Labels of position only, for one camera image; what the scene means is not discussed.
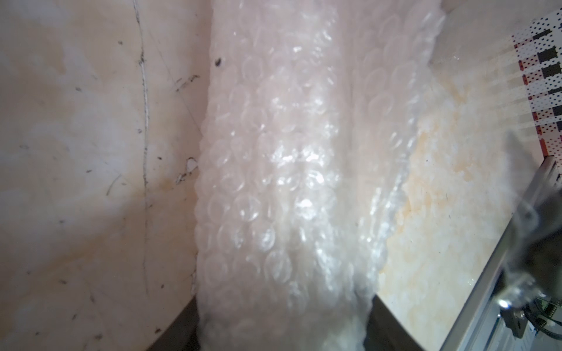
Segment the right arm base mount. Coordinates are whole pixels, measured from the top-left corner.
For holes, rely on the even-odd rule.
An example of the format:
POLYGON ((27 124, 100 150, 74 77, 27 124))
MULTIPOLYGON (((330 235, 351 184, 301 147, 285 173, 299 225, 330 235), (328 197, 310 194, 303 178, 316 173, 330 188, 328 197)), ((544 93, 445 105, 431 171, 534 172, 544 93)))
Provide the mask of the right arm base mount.
POLYGON ((538 288, 511 286, 494 289, 493 301, 516 338, 522 339, 524 327, 530 324, 535 333, 561 341, 561 332, 551 329, 561 327, 561 320, 555 318, 556 312, 561 311, 560 298, 550 297, 538 288))

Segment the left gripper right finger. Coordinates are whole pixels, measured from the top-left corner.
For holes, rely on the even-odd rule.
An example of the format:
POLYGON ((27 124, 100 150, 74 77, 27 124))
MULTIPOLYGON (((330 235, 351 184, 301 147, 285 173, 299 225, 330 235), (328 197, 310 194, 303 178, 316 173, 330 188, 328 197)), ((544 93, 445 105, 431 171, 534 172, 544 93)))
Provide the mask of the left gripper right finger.
POLYGON ((366 351, 423 351, 378 295, 367 322, 366 351))

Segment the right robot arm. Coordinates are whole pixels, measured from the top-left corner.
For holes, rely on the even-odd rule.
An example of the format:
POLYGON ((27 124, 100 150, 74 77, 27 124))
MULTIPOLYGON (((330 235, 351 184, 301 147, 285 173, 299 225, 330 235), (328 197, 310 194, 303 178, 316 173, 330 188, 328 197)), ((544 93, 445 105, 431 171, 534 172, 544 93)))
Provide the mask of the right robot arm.
POLYGON ((543 295, 561 299, 561 190, 549 190, 537 205, 522 202, 511 228, 499 307, 520 309, 543 295))

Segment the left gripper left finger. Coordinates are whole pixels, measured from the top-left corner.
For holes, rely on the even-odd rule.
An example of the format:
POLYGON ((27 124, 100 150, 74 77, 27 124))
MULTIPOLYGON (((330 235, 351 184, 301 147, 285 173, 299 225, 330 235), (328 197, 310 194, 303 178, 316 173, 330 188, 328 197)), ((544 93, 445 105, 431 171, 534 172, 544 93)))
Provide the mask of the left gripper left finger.
POLYGON ((159 334, 156 341, 147 349, 148 351, 178 350, 199 351, 201 345, 198 340, 198 313, 197 298, 193 297, 178 317, 159 334))

